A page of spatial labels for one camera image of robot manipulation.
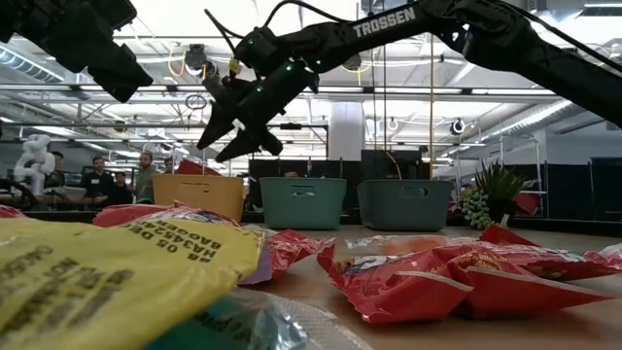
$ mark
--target yellow bag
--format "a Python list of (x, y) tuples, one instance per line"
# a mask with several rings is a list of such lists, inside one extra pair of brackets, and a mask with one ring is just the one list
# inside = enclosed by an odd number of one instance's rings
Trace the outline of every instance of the yellow bag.
[(189, 220), (0, 219), (0, 349), (141, 349), (250, 275), (262, 245)]

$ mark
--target teal plastic bin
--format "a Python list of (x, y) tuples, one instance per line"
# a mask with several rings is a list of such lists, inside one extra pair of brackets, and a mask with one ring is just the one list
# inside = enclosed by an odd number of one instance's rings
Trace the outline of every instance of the teal plastic bin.
[(361, 221), (379, 230), (438, 231), (447, 222), (452, 189), (446, 181), (365, 181), (358, 187)]
[(336, 229), (347, 182), (342, 179), (260, 178), (269, 228)]

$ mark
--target clear plastic bag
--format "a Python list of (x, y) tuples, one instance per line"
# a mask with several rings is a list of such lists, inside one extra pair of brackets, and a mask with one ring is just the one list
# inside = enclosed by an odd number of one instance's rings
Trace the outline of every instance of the clear plastic bag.
[(263, 292), (235, 289), (147, 350), (371, 350), (334, 315)]

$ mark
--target storage bin handle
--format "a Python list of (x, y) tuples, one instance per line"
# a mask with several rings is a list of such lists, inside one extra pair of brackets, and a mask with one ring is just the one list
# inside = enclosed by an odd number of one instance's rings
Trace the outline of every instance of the storage bin handle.
[(315, 186), (292, 185), (290, 192), (291, 195), (295, 196), (313, 196), (315, 195)]
[(416, 187), (401, 188), (401, 195), (408, 198), (425, 198), (430, 192), (427, 189)]

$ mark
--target green plant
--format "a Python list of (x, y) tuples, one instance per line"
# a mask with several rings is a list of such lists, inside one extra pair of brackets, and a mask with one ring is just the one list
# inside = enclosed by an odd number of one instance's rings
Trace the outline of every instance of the green plant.
[(475, 174), (475, 184), (490, 200), (511, 200), (525, 188), (525, 178), (515, 175), (498, 160), (488, 167), (482, 161), (482, 170)]
[(465, 219), (472, 228), (484, 229), (493, 224), (488, 208), (488, 195), (483, 191), (474, 192), (465, 201)]

